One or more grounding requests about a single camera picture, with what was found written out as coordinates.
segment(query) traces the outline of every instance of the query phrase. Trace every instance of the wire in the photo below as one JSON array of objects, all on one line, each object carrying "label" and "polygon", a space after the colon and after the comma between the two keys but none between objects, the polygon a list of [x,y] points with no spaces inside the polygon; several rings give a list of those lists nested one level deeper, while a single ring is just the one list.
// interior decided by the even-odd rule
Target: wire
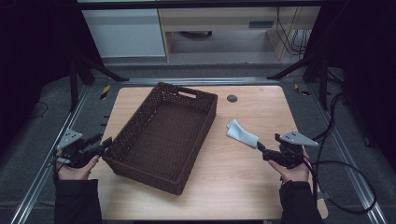
[{"label": "wire", "polygon": [[[282,29],[282,32],[284,36],[286,37],[286,40],[283,40],[282,36],[279,33],[278,26]],[[300,45],[295,44],[296,41],[298,40],[297,36],[299,34],[299,31],[294,31],[293,38],[291,40],[291,43],[289,42],[289,35],[286,34],[285,29],[283,28],[282,22],[280,21],[280,16],[279,16],[279,7],[276,8],[276,33],[280,39],[280,41],[283,43],[283,46],[285,47],[286,51],[290,55],[298,55],[299,58],[301,58],[301,55],[304,55],[305,49],[306,49],[306,42],[307,42],[307,32],[306,30],[303,30],[303,36],[301,39]]]},{"label": "wire", "polygon": [[43,116],[43,115],[47,112],[47,110],[49,109],[49,105],[47,105],[46,103],[41,102],[41,101],[39,101],[39,102],[37,102],[37,103],[38,103],[38,104],[44,105],[44,106],[46,107],[46,109],[45,109],[43,112],[41,112],[41,114],[36,115],[36,116],[29,117],[29,119],[36,119],[36,118],[38,118],[38,117],[41,117],[41,116]]},{"label": "wire", "polygon": [[365,208],[365,209],[363,209],[363,210],[358,210],[358,211],[357,211],[357,210],[351,210],[351,209],[347,209],[347,208],[341,206],[340,204],[336,203],[336,202],[333,201],[332,199],[327,199],[327,201],[329,201],[330,203],[332,203],[334,206],[338,207],[339,209],[341,209],[341,210],[343,210],[343,211],[346,211],[346,212],[348,212],[348,213],[351,213],[351,214],[356,214],[356,215],[358,215],[358,214],[367,213],[367,212],[369,212],[370,210],[372,210],[373,207],[374,207],[375,204],[376,204],[376,201],[377,201],[377,196],[376,196],[375,188],[374,188],[373,185],[370,183],[370,181],[369,181],[369,179],[367,178],[367,176],[366,176],[362,171],[360,171],[358,168],[356,168],[356,167],[354,167],[354,166],[352,166],[352,165],[350,165],[350,164],[347,164],[347,163],[345,163],[345,162],[342,162],[342,161],[321,161],[321,160],[320,160],[320,156],[321,156],[321,153],[322,153],[322,151],[323,151],[324,143],[325,143],[327,137],[330,135],[330,133],[332,132],[332,130],[333,130],[334,126],[335,126],[335,118],[334,118],[335,106],[336,106],[337,102],[338,102],[340,99],[342,99],[342,98],[341,98],[342,96],[343,96],[343,93],[340,92],[340,93],[338,93],[337,95],[335,95],[335,96],[332,98],[332,102],[331,102],[331,118],[330,118],[330,121],[329,121],[328,128],[327,128],[323,133],[321,133],[321,134],[319,134],[318,136],[316,136],[316,137],[313,138],[313,140],[318,140],[318,139],[321,138],[321,140],[320,140],[320,142],[321,142],[321,143],[320,143],[320,149],[319,149],[319,152],[318,152],[317,161],[314,162],[314,163],[312,163],[307,157],[305,157],[305,158],[309,161],[309,164],[308,164],[306,161],[305,161],[304,163],[305,163],[305,165],[308,167],[309,171],[310,171],[311,174],[312,174],[313,196],[314,196],[315,201],[318,200],[318,186],[322,189],[322,187],[321,187],[321,185],[320,185],[320,182],[319,182],[319,180],[318,180],[318,168],[319,168],[319,165],[320,165],[320,164],[340,164],[340,165],[345,165],[345,166],[347,166],[347,167],[353,169],[354,171],[358,172],[358,173],[364,178],[364,180],[365,180],[365,182],[367,183],[367,185],[368,185],[370,191],[371,191],[372,194],[373,194],[373,202],[370,204],[369,207],[367,207],[367,208]]},{"label": "wire", "polygon": [[61,171],[62,167],[64,167],[64,163],[62,163],[62,165],[58,168],[58,170],[56,171],[56,175],[59,174],[59,172]]},{"label": "wire", "polygon": [[349,167],[350,169],[354,170],[355,172],[359,173],[364,178],[364,181],[367,183],[367,186],[369,187],[370,191],[373,194],[373,202],[370,204],[369,207],[367,207],[363,210],[351,210],[351,209],[341,206],[340,204],[336,203],[332,199],[327,199],[327,201],[329,201],[330,203],[332,203],[334,206],[338,207],[339,209],[346,211],[348,213],[351,213],[351,214],[359,215],[359,214],[365,214],[367,212],[370,212],[376,204],[377,196],[376,196],[375,188],[373,187],[373,185],[371,184],[371,182],[369,181],[367,176],[362,171],[360,171],[358,168],[356,168],[350,164],[347,164],[345,162],[342,162],[342,161],[317,161],[316,163],[313,163],[313,165],[316,165],[318,167],[320,164],[331,164],[331,163],[345,165],[345,166]]},{"label": "wire", "polygon": [[[0,208],[4,209],[16,209],[21,201],[16,202],[0,202]],[[36,201],[35,206],[46,206],[46,207],[54,207],[54,201]]]}]

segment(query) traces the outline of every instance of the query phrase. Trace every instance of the sleeve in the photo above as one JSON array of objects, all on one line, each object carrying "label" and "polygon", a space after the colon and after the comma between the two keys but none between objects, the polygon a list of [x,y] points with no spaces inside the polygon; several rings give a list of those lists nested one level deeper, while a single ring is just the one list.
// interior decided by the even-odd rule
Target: sleeve
[{"label": "sleeve", "polygon": [[55,224],[102,224],[98,180],[59,180],[55,186]]},{"label": "sleeve", "polygon": [[282,224],[320,224],[324,223],[308,182],[289,181],[279,190],[283,207]]}]

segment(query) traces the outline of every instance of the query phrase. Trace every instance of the basket handle hole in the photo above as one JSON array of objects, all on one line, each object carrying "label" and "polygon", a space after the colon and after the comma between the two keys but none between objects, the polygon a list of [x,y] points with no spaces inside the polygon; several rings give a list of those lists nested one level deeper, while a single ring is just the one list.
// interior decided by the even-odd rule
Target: basket handle hole
[{"label": "basket handle hole", "polygon": [[187,96],[187,97],[190,97],[190,98],[193,98],[193,99],[197,98],[197,96],[195,94],[187,93],[187,92],[184,92],[184,91],[179,91],[178,94],[179,95],[184,95],[184,96]]}]

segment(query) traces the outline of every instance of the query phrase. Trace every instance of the small round hole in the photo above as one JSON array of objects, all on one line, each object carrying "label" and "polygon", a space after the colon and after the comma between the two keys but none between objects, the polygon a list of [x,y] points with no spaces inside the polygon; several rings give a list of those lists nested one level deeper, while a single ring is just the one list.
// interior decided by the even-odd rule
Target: small round hole
[{"label": "small round hole", "polygon": [[238,100],[238,97],[236,97],[235,95],[228,95],[227,100],[230,103],[235,103]]}]

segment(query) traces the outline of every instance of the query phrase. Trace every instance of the black cable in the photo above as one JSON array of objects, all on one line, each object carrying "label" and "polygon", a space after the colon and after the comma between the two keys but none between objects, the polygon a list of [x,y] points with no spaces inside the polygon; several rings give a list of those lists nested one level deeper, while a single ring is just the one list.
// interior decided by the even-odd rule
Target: black cable
[{"label": "black cable", "polygon": [[41,102],[41,101],[39,101],[39,102],[37,102],[37,103],[38,103],[38,104],[44,105],[44,106],[46,107],[46,109],[45,109],[43,112],[41,112],[41,114],[36,115],[36,116],[29,117],[29,119],[35,119],[35,118],[41,117],[41,116],[43,116],[43,115],[47,112],[47,110],[49,109],[49,105],[47,105],[46,103]]},{"label": "black cable", "polygon": [[304,50],[303,51],[301,51],[300,52],[300,54],[301,55],[304,55],[305,54],[305,51],[306,51],[306,47],[307,47],[307,45],[308,45],[308,36],[307,36],[307,33],[308,33],[308,31],[306,31],[306,30],[303,30],[303,39],[301,40],[301,47],[303,47],[303,42],[304,42],[304,40],[305,40],[305,43],[304,43]]},{"label": "black cable", "polygon": [[323,141],[327,136],[329,136],[330,132],[334,128],[334,109],[335,109],[335,106],[336,106],[337,102],[340,100],[340,97],[342,95],[343,95],[343,93],[340,92],[340,93],[336,94],[332,98],[332,102],[331,102],[331,105],[330,105],[331,117],[330,117],[330,121],[329,121],[329,126],[327,127],[327,129],[323,133],[320,133],[318,136],[312,138],[312,140],[320,142],[320,141]]},{"label": "black cable", "polygon": [[298,55],[296,53],[291,53],[289,51],[288,46],[286,45],[286,42],[283,40],[282,36],[280,36],[279,30],[278,30],[278,25],[280,25],[280,27],[282,28],[283,34],[286,36],[286,42],[288,42],[288,45],[290,47],[289,36],[286,34],[285,29],[283,28],[283,25],[282,25],[282,23],[280,22],[280,19],[279,19],[279,7],[276,8],[276,33],[277,33],[277,36],[279,37],[280,41],[282,41],[283,46],[285,47],[286,51],[290,55]]},{"label": "black cable", "polygon": [[299,31],[298,31],[298,30],[297,30],[297,31],[294,31],[293,38],[291,39],[292,50],[294,50],[294,51],[296,51],[296,52],[297,52],[297,51],[300,52],[301,47],[302,47],[302,46],[299,46],[299,45],[296,44],[296,41],[298,40],[298,38],[297,38],[298,34],[299,34]]},{"label": "black cable", "polygon": [[298,55],[298,58],[300,60],[301,60],[301,55],[303,54],[303,51],[305,51],[305,47],[304,47],[304,50],[302,50],[303,43],[304,43],[304,34],[305,34],[305,31],[303,31],[303,37],[301,38],[301,43],[300,43],[300,51],[299,51],[299,55]]},{"label": "black cable", "polygon": [[[21,201],[16,201],[16,202],[0,202],[0,208],[4,208],[4,209],[16,209],[20,203],[21,203]],[[37,206],[54,207],[54,206],[55,206],[55,202],[53,202],[53,201],[36,201],[36,202],[35,202],[35,207],[37,207]]]},{"label": "black cable", "polygon": [[373,209],[373,207],[375,206],[376,201],[377,201],[377,196],[376,196],[375,189],[374,189],[373,185],[370,183],[370,181],[367,178],[367,176],[362,171],[357,169],[356,167],[354,167],[354,166],[352,166],[350,164],[347,164],[345,162],[342,162],[342,161],[321,161],[320,160],[320,156],[321,156],[321,153],[323,151],[324,143],[325,143],[327,137],[330,135],[330,132],[333,130],[334,125],[335,125],[335,118],[334,118],[335,106],[336,106],[337,102],[341,99],[342,95],[343,95],[343,93],[340,92],[340,93],[338,93],[337,95],[335,95],[332,98],[332,102],[331,102],[331,119],[329,121],[329,126],[323,133],[321,133],[320,135],[318,135],[317,137],[314,138],[314,139],[321,138],[321,144],[320,144],[320,149],[319,149],[318,156],[317,156],[317,161],[314,162],[314,163],[310,162],[310,166],[311,166],[310,168],[309,168],[309,166],[308,166],[308,164],[306,162],[304,162],[304,163],[308,167],[309,171],[311,172],[311,174],[313,176],[313,196],[314,196],[314,199],[316,201],[318,200],[318,195],[317,195],[317,191],[318,191],[317,187],[318,187],[318,185],[322,189],[322,187],[320,185],[320,182],[318,180],[318,168],[319,168],[320,164],[326,164],[326,163],[327,164],[329,164],[329,163],[341,164],[341,165],[345,165],[345,166],[353,169],[354,171],[358,172],[364,178],[364,180],[367,183],[370,191],[373,193],[373,197],[374,197],[373,198],[373,202],[368,208],[363,209],[363,210],[359,210],[359,211],[351,210],[351,209],[347,209],[347,208],[341,206],[340,204],[336,203],[332,199],[327,199],[327,201],[329,201],[330,203],[332,203],[334,206],[338,207],[339,209],[341,209],[343,211],[346,211],[348,213],[351,213],[351,214],[358,215],[358,214],[364,214],[364,213],[367,213],[367,212],[371,211]]},{"label": "black cable", "polygon": [[61,171],[62,167],[64,167],[64,163],[62,163],[62,165],[58,168],[58,170],[56,171],[56,175],[59,174],[59,172]]},{"label": "black cable", "polygon": [[335,73],[328,68],[328,75],[329,75],[329,82],[332,83],[334,86],[344,84],[344,80],[337,76]]},{"label": "black cable", "polygon": [[61,165],[61,167],[59,167],[59,169],[57,169],[57,166],[56,166],[56,163],[57,163],[57,160],[58,160],[58,158],[59,158],[59,156],[57,155],[57,150],[54,150],[53,152],[52,152],[52,162],[51,162],[51,164],[50,165],[52,165],[52,180],[53,180],[53,182],[56,184],[56,182],[58,182],[58,180],[59,180],[59,176],[58,176],[58,173],[59,173],[59,171],[61,170],[61,168],[62,168],[62,165]]},{"label": "black cable", "polygon": [[375,204],[376,204],[377,195],[376,195],[376,192],[375,192],[375,188],[373,187],[373,185],[369,181],[368,177],[362,171],[360,171],[358,168],[356,168],[356,167],[354,167],[354,166],[352,166],[350,164],[347,164],[345,162],[342,162],[342,161],[318,161],[316,163],[313,163],[313,165],[316,165],[318,167],[319,164],[326,164],[326,163],[335,163],[335,164],[345,165],[345,166],[349,167],[350,169],[354,170],[355,172],[357,172],[358,174],[360,174],[364,178],[364,181],[367,183],[367,186],[369,187],[370,191],[373,194],[373,202],[370,204],[370,206],[365,208],[365,209],[363,209],[363,210],[358,210],[358,211],[357,210],[347,209],[347,208],[341,206],[340,204],[336,203],[332,199],[327,199],[327,201],[329,201],[330,203],[332,203],[334,206],[338,207],[339,209],[341,209],[343,211],[346,211],[348,213],[351,213],[351,214],[359,215],[359,214],[365,214],[365,213],[371,211],[374,208]]}]

